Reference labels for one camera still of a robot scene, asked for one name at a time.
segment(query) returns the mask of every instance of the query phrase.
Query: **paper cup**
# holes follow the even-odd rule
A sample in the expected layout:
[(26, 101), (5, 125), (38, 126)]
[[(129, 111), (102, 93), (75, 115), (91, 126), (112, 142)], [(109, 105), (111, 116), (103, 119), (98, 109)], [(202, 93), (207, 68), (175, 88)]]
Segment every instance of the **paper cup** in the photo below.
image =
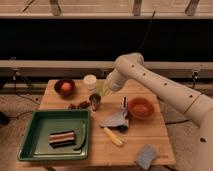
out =
[(97, 78), (95, 75), (86, 75), (83, 79), (83, 82), (87, 88), (87, 90), (91, 92), (95, 92), (96, 90), (96, 84), (97, 84)]

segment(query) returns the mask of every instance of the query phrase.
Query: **green tray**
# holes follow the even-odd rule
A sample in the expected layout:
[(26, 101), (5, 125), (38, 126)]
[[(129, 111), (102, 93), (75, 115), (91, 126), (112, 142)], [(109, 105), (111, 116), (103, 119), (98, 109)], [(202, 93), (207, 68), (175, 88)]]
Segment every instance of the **green tray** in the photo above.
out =
[[(76, 145), (52, 148), (49, 135), (55, 132), (75, 131)], [(76, 110), (34, 111), (21, 145), (19, 161), (78, 160), (88, 153), (90, 112)]]

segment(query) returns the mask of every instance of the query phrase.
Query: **orange bowl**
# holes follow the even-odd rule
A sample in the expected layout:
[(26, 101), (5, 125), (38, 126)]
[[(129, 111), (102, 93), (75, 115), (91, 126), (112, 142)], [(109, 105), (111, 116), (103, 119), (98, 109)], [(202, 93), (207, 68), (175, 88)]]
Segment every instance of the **orange bowl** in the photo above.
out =
[(137, 97), (128, 102), (128, 112), (136, 119), (150, 120), (153, 118), (154, 107), (145, 98)]
[(67, 97), (73, 93), (75, 82), (71, 78), (62, 78), (55, 83), (54, 89), (62, 97)]

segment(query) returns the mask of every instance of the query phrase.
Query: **gray sponge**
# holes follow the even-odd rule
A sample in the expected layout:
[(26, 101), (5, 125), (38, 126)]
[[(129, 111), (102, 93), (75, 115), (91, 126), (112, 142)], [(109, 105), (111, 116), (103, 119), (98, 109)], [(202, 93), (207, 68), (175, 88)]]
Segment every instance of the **gray sponge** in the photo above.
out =
[(142, 152), (138, 155), (136, 163), (144, 170), (148, 170), (152, 161), (157, 157), (157, 152), (149, 145), (145, 145)]

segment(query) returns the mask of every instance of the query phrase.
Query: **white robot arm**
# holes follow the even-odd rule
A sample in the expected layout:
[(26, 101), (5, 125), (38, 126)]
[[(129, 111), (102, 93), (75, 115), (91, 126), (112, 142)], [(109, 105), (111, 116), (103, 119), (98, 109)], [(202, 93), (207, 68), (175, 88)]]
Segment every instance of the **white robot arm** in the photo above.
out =
[(120, 90), (127, 79), (135, 79), (171, 104), (189, 120), (200, 127), (198, 150), (193, 171), (213, 170), (213, 99), (160, 76), (143, 67), (143, 56), (131, 53), (118, 57), (115, 69), (106, 78), (106, 85), (112, 91)]

